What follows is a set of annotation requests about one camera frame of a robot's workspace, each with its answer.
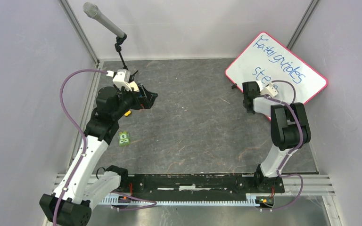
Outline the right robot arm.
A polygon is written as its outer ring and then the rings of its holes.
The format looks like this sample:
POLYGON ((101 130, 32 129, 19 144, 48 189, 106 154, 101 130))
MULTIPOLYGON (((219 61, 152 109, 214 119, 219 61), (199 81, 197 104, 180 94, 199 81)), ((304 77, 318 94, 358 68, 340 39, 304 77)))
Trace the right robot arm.
POLYGON ((242 84, 243 106, 247 113, 261 113, 271 120, 272 147, 254 173, 253 185, 266 192, 281 180, 282 170, 290 157, 311 140, 311 131, 304 104, 287 103, 265 94, 255 81, 242 84))

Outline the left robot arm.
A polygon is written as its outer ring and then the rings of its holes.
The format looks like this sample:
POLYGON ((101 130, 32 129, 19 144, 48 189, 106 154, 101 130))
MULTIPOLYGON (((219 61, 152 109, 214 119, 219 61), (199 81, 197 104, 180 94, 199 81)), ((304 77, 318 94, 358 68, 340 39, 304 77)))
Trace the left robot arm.
POLYGON ((129 110, 150 109, 158 94, 142 84, 131 90, 115 86, 101 88, 96 96, 86 128, 82 131, 82 146, 68 172, 52 194, 43 194, 40 207, 53 225, 85 226, 95 207, 113 190, 129 190, 127 169, 117 166, 106 168, 91 186, 90 176, 119 129, 119 119, 129 110))

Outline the pink framed whiteboard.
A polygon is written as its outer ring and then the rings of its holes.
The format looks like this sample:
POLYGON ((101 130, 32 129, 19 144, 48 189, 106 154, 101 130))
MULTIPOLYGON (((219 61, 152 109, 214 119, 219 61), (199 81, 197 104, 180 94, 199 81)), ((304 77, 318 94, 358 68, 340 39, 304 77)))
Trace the pink framed whiteboard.
POLYGON ((259 33, 227 67, 225 76, 242 90, 243 82, 256 81, 263 89, 270 82, 276 99, 306 104, 328 80, 266 32, 259 33))

